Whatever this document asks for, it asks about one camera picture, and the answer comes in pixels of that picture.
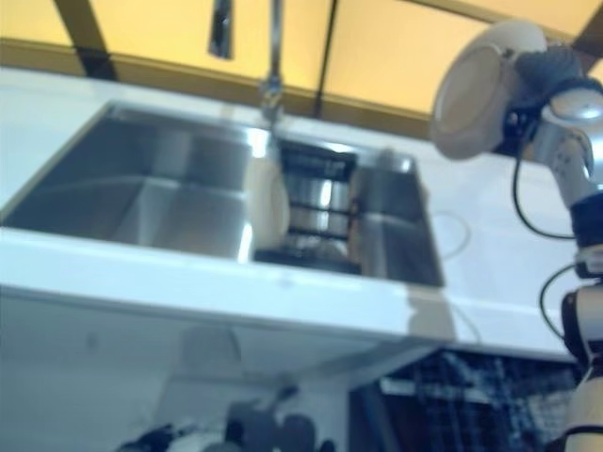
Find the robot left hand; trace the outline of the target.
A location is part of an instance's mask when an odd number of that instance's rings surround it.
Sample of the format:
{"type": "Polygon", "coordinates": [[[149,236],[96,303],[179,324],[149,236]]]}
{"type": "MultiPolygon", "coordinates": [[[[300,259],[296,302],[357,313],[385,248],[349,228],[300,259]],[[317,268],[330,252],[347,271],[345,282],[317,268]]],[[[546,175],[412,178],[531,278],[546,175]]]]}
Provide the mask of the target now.
{"type": "Polygon", "coordinates": [[[168,423],[151,428],[135,439],[126,440],[115,451],[170,451],[180,440],[200,431],[201,427],[196,423],[168,423]]]}

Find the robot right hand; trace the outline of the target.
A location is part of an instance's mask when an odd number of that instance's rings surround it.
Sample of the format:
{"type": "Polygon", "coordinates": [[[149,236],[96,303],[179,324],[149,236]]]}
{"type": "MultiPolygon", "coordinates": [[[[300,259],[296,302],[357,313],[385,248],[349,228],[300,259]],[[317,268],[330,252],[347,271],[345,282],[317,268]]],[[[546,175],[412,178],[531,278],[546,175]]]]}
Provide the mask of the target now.
{"type": "Polygon", "coordinates": [[[602,127],[602,84],[586,76],[567,46],[531,51],[513,61],[519,89],[506,108],[505,121],[550,122],[564,128],[602,127]]]}

